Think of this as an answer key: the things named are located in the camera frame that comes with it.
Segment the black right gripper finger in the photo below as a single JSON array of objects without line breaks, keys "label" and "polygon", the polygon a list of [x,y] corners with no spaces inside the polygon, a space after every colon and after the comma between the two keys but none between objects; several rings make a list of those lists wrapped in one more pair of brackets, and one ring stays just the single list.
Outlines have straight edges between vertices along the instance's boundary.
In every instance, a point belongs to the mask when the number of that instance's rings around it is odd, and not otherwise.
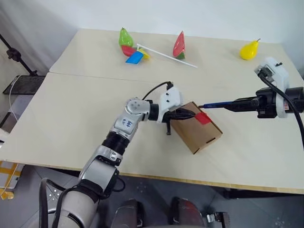
[{"label": "black right gripper finger", "polygon": [[256,96],[238,98],[238,99],[232,101],[231,104],[232,105],[258,105],[258,98]]},{"label": "black right gripper finger", "polygon": [[232,112],[254,112],[257,110],[256,106],[252,106],[251,104],[237,104],[237,103],[230,103],[224,107],[227,110]]}]

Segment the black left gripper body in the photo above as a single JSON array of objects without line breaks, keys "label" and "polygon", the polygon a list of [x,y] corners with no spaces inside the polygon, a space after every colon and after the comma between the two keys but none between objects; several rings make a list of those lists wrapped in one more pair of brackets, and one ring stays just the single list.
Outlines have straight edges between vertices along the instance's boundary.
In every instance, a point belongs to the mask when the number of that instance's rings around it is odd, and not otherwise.
[{"label": "black left gripper body", "polygon": [[167,127],[167,135],[171,135],[171,120],[179,120],[180,118],[180,110],[176,109],[174,111],[167,111],[162,119],[162,122],[166,124]]}]

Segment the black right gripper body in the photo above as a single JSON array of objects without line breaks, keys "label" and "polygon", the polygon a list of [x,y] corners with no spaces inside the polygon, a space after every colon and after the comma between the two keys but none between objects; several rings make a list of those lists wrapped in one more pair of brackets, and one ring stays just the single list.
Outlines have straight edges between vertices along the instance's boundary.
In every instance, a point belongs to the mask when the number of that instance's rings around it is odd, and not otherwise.
[{"label": "black right gripper body", "polygon": [[276,118],[276,92],[271,88],[262,88],[256,91],[258,98],[257,117]]}]

